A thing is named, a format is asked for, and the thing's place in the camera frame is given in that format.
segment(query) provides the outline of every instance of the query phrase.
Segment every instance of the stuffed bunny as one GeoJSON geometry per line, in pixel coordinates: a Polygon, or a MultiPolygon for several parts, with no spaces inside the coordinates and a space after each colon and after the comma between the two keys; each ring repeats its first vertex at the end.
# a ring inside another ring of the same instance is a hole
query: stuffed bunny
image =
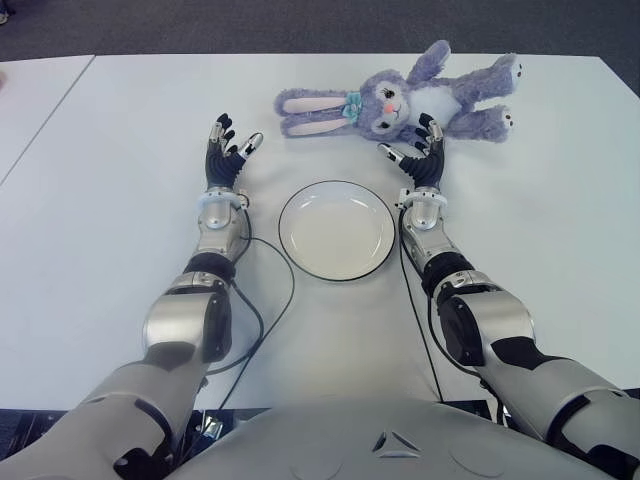
{"type": "Polygon", "coordinates": [[[514,53],[503,55],[489,68],[458,78],[436,78],[451,54],[439,40],[420,57],[405,80],[395,70],[369,78],[358,92],[342,90],[285,90],[275,101],[284,116],[287,137],[359,133],[377,141],[414,143],[421,113],[428,113],[449,137],[504,142],[513,119],[498,105],[474,110],[476,102],[512,93],[522,76],[514,53]]]}

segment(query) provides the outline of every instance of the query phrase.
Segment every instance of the black cable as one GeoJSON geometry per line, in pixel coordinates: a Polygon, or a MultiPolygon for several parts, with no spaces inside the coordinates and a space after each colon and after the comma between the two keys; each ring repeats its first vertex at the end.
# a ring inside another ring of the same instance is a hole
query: black cable
{"type": "Polygon", "coordinates": [[[282,308],[282,310],[280,311],[280,313],[278,314],[278,316],[276,317],[276,319],[274,320],[274,322],[271,324],[271,326],[269,327],[269,329],[266,331],[266,333],[264,334],[264,336],[262,338],[260,338],[258,340],[258,345],[256,345],[256,348],[252,349],[251,352],[249,353],[249,357],[247,358],[247,361],[245,362],[245,364],[242,366],[242,370],[240,370],[240,373],[238,374],[238,377],[236,378],[236,381],[233,382],[233,385],[231,386],[231,388],[229,389],[229,392],[227,393],[227,396],[224,398],[224,400],[222,401],[222,403],[220,404],[220,407],[218,408],[218,410],[222,410],[222,408],[227,404],[227,402],[229,401],[229,398],[231,398],[231,395],[233,394],[234,390],[236,389],[236,387],[238,386],[238,383],[240,383],[240,379],[242,378],[242,374],[244,373],[244,371],[247,369],[247,367],[249,366],[249,362],[251,362],[251,359],[253,359],[253,357],[255,356],[256,352],[258,351],[258,349],[260,348],[260,346],[264,343],[264,341],[269,337],[269,335],[271,334],[271,332],[273,331],[273,329],[276,327],[276,325],[278,325],[278,323],[280,322],[280,319],[282,319],[282,317],[284,316],[284,314],[286,313],[286,311],[289,309],[289,306],[291,305],[291,301],[293,300],[293,296],[295,295],[296,292],[296,277],[293,274],[293,267],[291,267],[291,264],[289,263],[289,261],[287,260],[287,258],[284,256],[284,254],[278,250],[277,247],[275,247],[272,243],[267,242],[266,240],[263,240],[262,238],[258,238],[258,237],[251,237],[250,240],[255,240],[257,242],[261,242],[265,245],[267,245],[269,248],[271,248],[274,252],[276,252],[281,258],[282,260],[286,263],[287,268],[289,269],[289,275],[291,276],[291,293],[289,294],[289,298],[287,299],[287,303],[284,305],[284,307],[282,308]]]}
{"type": "MultiPolygon", "coordinates": [[[[282,252],[280,252],[280,250],[278,250],[277,247],[275,247],[272,243],[270,243],[270,242],[268,242],[266,240],[263,240],[262,238],[258,238],[258,237],[248,237],[248,238],[241,237],[241,238],[243,240],[247,240],[248,241],[247,244],[249,244],[249,242],[251,242],[252,240],[255,240],[257,242],[260,242],[260,243],[263,243],[263,244],[267,245],[268,247],[270,247],[273,251],[275,251],[284,260],[285,264],[287,265],[287,268],[289,269],[289,274],[291,275],[291,293],[289,294],[289,298],[287,299],[287,303],[284,305],[284,307],[282,308],[282,310],[280,311],[280,313],[278,314],[278,316],[274,320],[273,324],[269,327],[269,329],[266,331],[266,333],[264,333],[264,335],[262,335],[263,329],[261,328],[260,336],[254,342],[254,344],[251,346],[251,348],[249,349],[249,351],[247,353],[245,353],[242,357],[240,357],[239,359],[237,359],[234,362],[230,363],[229,365],[226,365],[226,366],[224,366],[222,368],[219,368],[219,369],[216,369],[216,370],[210,370],[209,372],[207,372],[207,375],[214,374],[214,373],[221,373],[221,372],[227,371],[227,370],[235,367],[236,365],[240,364],[243,360],[246,359],[246,362],[242,366],[242,369],[240,370],[240,373],[238,374],[238,376],[236,377],[235,381],[233,382],[233,385],[229,389],[229,392],[227,393],[227,396],[224,398],[224,400],[222,401],[222,403],[218,407],[218,410],[222,410],[224,408],[224,406],[227,404],[227,402],[229,401],[229,399],[231,398],[231,395],[233,394],[234,390],[238,386],[238,383],[240,383],[240,379],[242,378],[243,373],[245,372],[245,370],[249,366],[249,362],[251,361],[251,359],[254,357],[254,355],[258,351],[258,348],[260,348],[260,346],[264,343],[264,341],[271,334],[271,332],[276,327],[276,325],[280,322],[280,320],[282,319],[282,317],[284,316],[286,311],[289,309],[289,306],[291,305],[291,302],[293,300],[293,297],[294,297],[295,291],[296,291],[296,277],[295,277],[295,275],[293,273],[293,268],[291,267],[291,264],[289,263],[287,258],[282,254],[282,252]]],[[[236,292],[238,293],[240,298],[247,304],[247,306],[249,306],[249,308],[251,308],[253,313],[256,315],[256,318],[258,318],[259,319],[258,321],[260,322],[262,320],[262,316],[260,315],[258,310],[253,306],[251,301],[246,297],[246,295],[244,295],[244,293],[242,293],[240,291],[239,288],[236,288],[236,292]]],[[[182,455],[182,458],[180,460],[180,464],[184,463],[185,459],[193,451],[193,449],[196,447],[198,442],[202,439],[202,437],[204,436],[204,433],[207,431],[207,429],[211,426],[212,423],[213,423],[213,417],[211,417],[209,419],[209,421],[205,425],[203,425],[202,429],[200,430],[200,435],[198,436],[198,438],[196,438],[193,441],[193,443],[191,444],[189,449],[182,455]]]]}
{"type": "MultiPolygon", "coordinates": [[[[407,254],[407,257],[409,257],[409,260],[411,261],[411,264],[413,265],[414,270],[416,271],[416,273],[418,274],[418,276],[420,278],[422,278],[422,272],[420,272],[420,269],[418,268],[418,265],[416,265],[415,261],[413,260],[413,258],[411,257],[411,255],[409,255],[409,251],[407,249],[407,245],[404,242],[404,230],[402,229],[402,219],[404,218],[404,214],[405,214],[406,210],[401,210],[400,211],[400,215],[398,217],[398,230],[400,232],[400,245],[402,247],[402,250],[404,250],[404,253],[407,254]]],[[[478,372],[474,372],[473,370],[469,370],[467,368],[464,368],[462,365],[460,365],[458,362],[456,362],[451,355],[449,355],[449,353],[444,349],[444,347],[442,346],[442,344],[440,343],[440,340],[438,340],[438,337],[436,336],[436,332],[433,328],[433,319],[431,318],[431,297],[427,295],[427,324],[429,326],[429,333],[431,334],[431,338],[433,338],[434,343],[436,344],[436,347],[438,347],[438,350],[440,351],[440,353],[442,354],[442,356],[444,356],[444,358],[446,358],[449,363],[451,363],[454,367],[456,367],[458,370],[460,370],[463,373],[466,373],[467,375],[471,375],[473,377],[476,378],[480,378],[480,375],[478,374],[478,372]]]]}
{"type": "Polygon", "coordinates": [[[258,338],[256,338],[255,342],[253,342],[253,345],[249,347],[249,350],[247,350],[247,352],[244,355],[242,355],[240,358],[237,358],[236,360],[229,363],[228,365],[225,365],[224,367],[208,370],[207,373],[205,373],[206,377],[210,375],[217,375],[218,373],[226,372],[227,370],[231,370],[236,365],[241,364],[244,360],[246,360],[249,357],[249,354],[258,346],[258,344],[260,343],[260,339],[264,335],[264,319],[262,318],[262,315],[260,315],[260,312],[258,311],[258,309],[255,307],[255,305],[253,305],[253,303],[251,303],[251,300],[247,298],[244,292],[240,289],[240,287],[238,287],[238,285],[234,281],[231,282],[231,286],[236,291],[240,299],[244,302],[244,304],[247,307],[249,307],[251,312],[253,312],[253,315],[256,317],[256,320],[258,320],[260,331],[258,333],[258,338]]]}
{"type": "Polygon", "coordinates": [[[243,240],[247,240],[247,244],[244,246],[244,248],[242,249],[242,251],[240,252],[240,255],[238,255],[238,258],[236,258],[233,261],[233,265],[235,265],[236,263],[238,263],[238,260],[240,260],[242,258],[242,256],[247,253],[247,250],[249,250],[249,246],[251,245],[251,240],[253,239],[253,228],[251,227],[251,220],[249,219],[249,214],[247,213],[246,210],[243,210],[244,212],[244,218],[247,221],[247,237],[248,238],[244,238],[244,237],[240,237],[243,240]]]}
{"type": "Polygon", "coordinates": [[[443,348],[442,344],[440,343],[440,340],[438,340],[438,337],[436,336],[435,330],[433,329],[433,318],[431,316],[431,297],[428,297],[427,301],[428,301],[428,305],[427,305],[427,324],[429,325],[429,332],[431,333],[431,336],[433,337],[433,341],[435,342],[436,347],[438,347],[438,350],[440,350],[440,353],[447,360],[449,360],[449,363],[451,363],[451,365],[456,367],[462,373],[466,373],[467,375],[471,375],[472,377],[481,378],[480,375],[478,374],[478,372],[474,372],[473,370],[469,370],[468,368],[464,368],[462,365],[460,365],[458,362],[456,362],[453,358],[451,358],[451,355],[449,355],[449,353],[443,348]]]}
{"type": "MultiPolygon", "coordinates": [[[[400,223],[402,217],[399,218],[399,227],[402,228],[402,224],[400,223]]],[[[400,246],[402,246],[402,236],[400,236],[400,246]]],[[[420,330],[420,337],[422,338],[422,344],[424,345],[424,350],[427,352],[427,358],[429,359],[429,366],[431,367],[431,371],[433,372],[433,379],[436,383],[436,389],[438,390],[438,397],[440,401],[444,401],[444,397],[442,396],[442,390],[440,389],[440,382],[438,381],[438,375],[436,374],[436,368],[433,365],[433,359],[431,358],[431,351],[427,346],[427,337],[424,334],[424,329],[422,328],[422,323],[420,322],[420,316],[418,315],[418,311],[416,310],[416,305],[413,301],[413,294],[411,293],[411,287],[409,286],[409,278],[407,277],[407,270],[404,267],[404,256],[402,255],[402,248],[400,248],[400,267],[402,268],[402,276],[404,277],[404,283],[407,286],[407,293],[409,294],[409,302],[411,303],[411,309],[413,310],[413,316],[416,319],[416,323],[418,324],[418,329],[420,330]]]]}
{"type": "Polygon", "coordinates": [[[496,423],[498,425],[504,425],[504,404],[497,396],[496,400],[498,400],[498,407],[496,408],[496,423]]]}

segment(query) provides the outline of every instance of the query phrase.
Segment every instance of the floor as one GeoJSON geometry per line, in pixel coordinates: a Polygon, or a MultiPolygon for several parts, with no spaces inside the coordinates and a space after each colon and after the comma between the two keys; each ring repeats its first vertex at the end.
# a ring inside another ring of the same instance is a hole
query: floor
{"type": "Polygon", "coordinates": [[[454,52],[593,55],[640,93],[637,0],[8,0],[0,61],[81,54],[454,52]]]}

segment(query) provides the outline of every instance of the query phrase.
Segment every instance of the white table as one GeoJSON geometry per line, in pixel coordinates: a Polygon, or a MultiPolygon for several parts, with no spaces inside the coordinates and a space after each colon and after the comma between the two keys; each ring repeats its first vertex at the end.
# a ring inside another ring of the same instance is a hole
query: white table
{"type": "MultiPolygon", "coordinates": [[[[454,55],[445,74],[494,58],[454,55]]],[[[280,209],[318,180],[361,183],[392,205],[410,182],[375,143],[285,140],[272,101],[292,86],[357,88],[385,67],[407,72],[415,59],[96,58],[0,189],[0,362],[14,365],[0,370],[0,407],[71,408],[112,369],[140,358],[144,316],[197,240],[205,139],[219,112],[232,114],[241,137],[266,137],[239,183],[250,192],[256,235],[277,242],[280,209]]],[[[448,143],[448,232],[527,304],[545,353],[637,387],[640,101],[596,58],[522,62],[525,77],[508,99],[517,122],[511,139],[448,143]]],[[[296,273],[293,307],[229,407],[321,395],[434,398],[397,249],[354,282],[296,273]]],[[[287,270],[260,245],[237,281],[267,319],[288,294],[287,270]]],[[[415,279],[413,287],[422,298],[415,279]]],[[[234,305],[230,360],[257,330],[234,305]]],[[[486,397],[435,355],[447,398],[486,397]]],[[[236,374],[212,378],[197,406],[217,406],[236,374]]]]}
{"type": "Polygon", "coordinates": [[[92,59],[0,63],[0,184],[92,59]]]}

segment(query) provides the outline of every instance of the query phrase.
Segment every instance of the metal bracket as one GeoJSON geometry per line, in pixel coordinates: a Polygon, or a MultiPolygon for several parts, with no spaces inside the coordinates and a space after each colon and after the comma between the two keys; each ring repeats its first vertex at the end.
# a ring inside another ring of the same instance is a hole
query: metal bracket
{"type": "Polygon", "coordinates": [[[212,287],[214,283],[224,285],[227,284],[217,275],[208,272],[189,272],[179,275],[167,290],[165,295],[171,294],[175,290],[188,287],[212,287]]]}
{"type": "Polygon", "coordinates": [[[214,187],[198,199],[198,209],[202,212],[204,224],[211,230],[227,226],[231,217],[230,208],[246,210],[248,207],[249,197],[242,190],[235,193],[227,188],[214,187]]]}
{"type": "Polygon", "coordinates": [[[445,283],[450,283],[454,289],[466,287],[469,285],[486,285],[489,287],[499,288],[491,279],[482,272],[476,270],[465,270],[463,272],[452,273],[442,279],[436,286],[433,297],[438,298],[442,292],[445,283]]]}
{"type": "Polygon", "coordinates": [[[400,190],[398,203],[400,209],[411,209],[411,223],[418,230],[429,230],[435,226],[440,216],[444,216],[447,199],[437,188],[421,187],[411,192],[407,188],[400,190]]]}

